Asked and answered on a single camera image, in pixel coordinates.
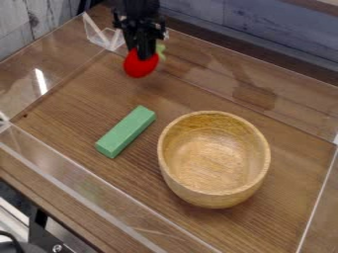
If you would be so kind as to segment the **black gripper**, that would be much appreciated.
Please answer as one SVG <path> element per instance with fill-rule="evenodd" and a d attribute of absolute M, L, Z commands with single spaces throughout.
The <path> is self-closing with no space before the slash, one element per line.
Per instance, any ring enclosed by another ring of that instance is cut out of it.
<path fill-rule="evenodd" d="M 127 49 L 137 47 L 139 58 L 149 59 L 156 52 L 156 40 L 163 40 L 168 33 L 160 0 L 112 0 L 112 15 Z"/>

